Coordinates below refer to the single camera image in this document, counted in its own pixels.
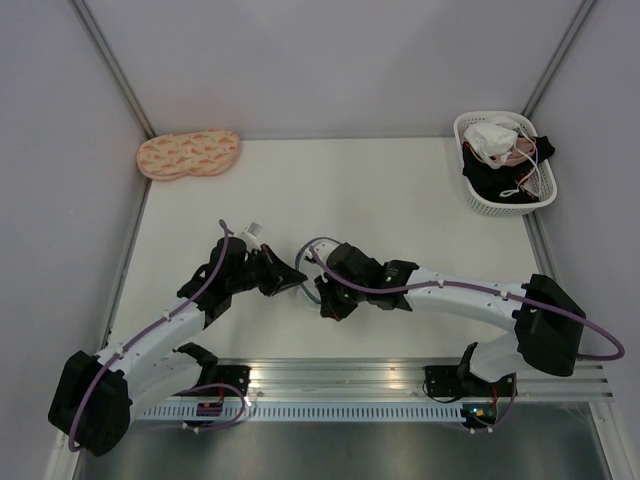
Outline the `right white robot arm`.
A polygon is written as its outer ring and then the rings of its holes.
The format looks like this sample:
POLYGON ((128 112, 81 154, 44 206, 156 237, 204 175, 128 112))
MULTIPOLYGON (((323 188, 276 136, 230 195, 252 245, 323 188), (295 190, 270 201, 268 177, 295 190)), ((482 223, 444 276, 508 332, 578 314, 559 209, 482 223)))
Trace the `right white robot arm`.
POLYGON ((306 260, 322 271, 314 284, 325 318, 343 320, 368 303, 384 311, 448 313, 503 330, 494 340, 471 343, 456 366, 457 384, 469 395, 525 370, 574 372, 585 314, 545 275, 523 284, 477 282, 408 261, 380 263, 348 243, 320 241, 308 247, 306 260))

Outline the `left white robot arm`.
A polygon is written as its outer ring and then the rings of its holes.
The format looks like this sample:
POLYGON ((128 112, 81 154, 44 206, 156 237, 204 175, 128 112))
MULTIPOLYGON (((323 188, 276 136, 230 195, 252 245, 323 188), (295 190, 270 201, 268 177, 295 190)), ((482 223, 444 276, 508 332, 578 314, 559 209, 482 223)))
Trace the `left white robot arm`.
POLYGON ((66 360, 49 423, 66 434, 70 451, 108 453, 154 405, 183 391, 206 396, 216 389, 217 358, 191 339, 231 307, 234 295, 258 290, 273 297, 306 279, 266 244, 250 249, 241 238, 219 240, 159 319, 128 340, 66 360))

